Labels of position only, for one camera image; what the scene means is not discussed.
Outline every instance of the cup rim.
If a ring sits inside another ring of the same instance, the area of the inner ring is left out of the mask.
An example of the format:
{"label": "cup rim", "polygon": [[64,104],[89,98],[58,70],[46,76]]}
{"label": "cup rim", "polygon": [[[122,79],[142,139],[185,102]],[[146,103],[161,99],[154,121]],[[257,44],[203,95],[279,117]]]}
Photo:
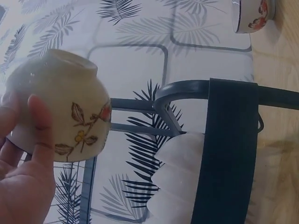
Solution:
{"label": "cup rim", "polygon": [[235,33],[238,33],[240,29],[241,8],[242,8],[241,0],[232,0],[232,23],[233,23],[233,29]]}

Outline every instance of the black strap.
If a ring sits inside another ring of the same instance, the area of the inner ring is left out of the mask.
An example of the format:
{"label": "black strap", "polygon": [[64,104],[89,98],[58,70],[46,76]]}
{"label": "black strap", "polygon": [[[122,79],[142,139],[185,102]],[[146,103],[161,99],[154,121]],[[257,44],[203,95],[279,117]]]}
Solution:
{"label": "black strap", "polygon": [[191,224],[244,224],[256,161],[256,83],[211,79]]}

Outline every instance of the floral painted pattern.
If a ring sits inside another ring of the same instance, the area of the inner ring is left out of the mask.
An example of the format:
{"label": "floral painted pattern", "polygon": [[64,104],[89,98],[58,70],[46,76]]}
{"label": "floral painted pattern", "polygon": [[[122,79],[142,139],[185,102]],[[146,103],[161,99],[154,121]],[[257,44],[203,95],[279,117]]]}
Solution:
{"label": "floral painted pattern", "polygon": [[253,22],[248,25],[249,28],[252,28],[254,30],[259,30],[266,25],[266,17],[268,15],[267,0],[261,0],[261,5],[258,8],[258,12],[262,16],[260,16],[258,19],[253,20]]}
{"label": "floral painted pattern", "polygon": [[86,122],[84,117],[83,109],[79,106],[79,104],[72,103],[71,106],[71,117],[73,120],[78,122],[74,125],[74,127],[82,126],[88,127],[87,130],[79,130],[74,140],[75,143],[73,146],[69,146],[66,144],[56,144],[55,152],[59,155],[66,155],[66,160],[68,161],[69,155],[74,151],[74,149],[81,145],[80,153],[83,152],[85,145],[92,146],[95,142],[98,141],[98,137],[94,135],[89,135],[89,132],[92,130],[95,123],[101,119],[104,122],[111,122],[111,112],[112,108],[109,102],[107,102],[101,109],[98,114],[93,113],[89,118],[90,121]]}

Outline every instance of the cream ceramic cup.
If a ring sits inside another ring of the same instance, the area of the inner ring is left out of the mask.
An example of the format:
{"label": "cream ceramic cup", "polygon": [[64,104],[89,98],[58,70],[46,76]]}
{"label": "cream ceramic cup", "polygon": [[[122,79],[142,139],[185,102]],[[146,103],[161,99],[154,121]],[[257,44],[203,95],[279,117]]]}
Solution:
{"label": "cream ceramic cup", "polygon": [[253,33],[275,15],[275,0],[232,0],[232,23],[238,34]]}
{"label": "cream ceramic cup", "polygon": [[82,161],[98,155],[110,130],[112,108],[97,70],[89,60],[58,49],[20,65],[6,83],[7,90],[17,92],[21,104],[18,124],[7,138],[33,153],[35,128],[27,101],[35,94],[53,116],[55,161]]}

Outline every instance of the wooden floor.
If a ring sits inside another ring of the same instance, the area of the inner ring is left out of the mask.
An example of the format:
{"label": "wooden floor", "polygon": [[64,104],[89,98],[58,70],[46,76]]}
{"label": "wooden floor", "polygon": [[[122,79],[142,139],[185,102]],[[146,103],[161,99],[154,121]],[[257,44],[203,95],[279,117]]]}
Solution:
{"label": "wooden floor", "polygon": [[[277,0],[274,21],[251,34],[259,85],[299,92],[299,0]],[[299,111],[260,107],[248,224],[299,224]]]}

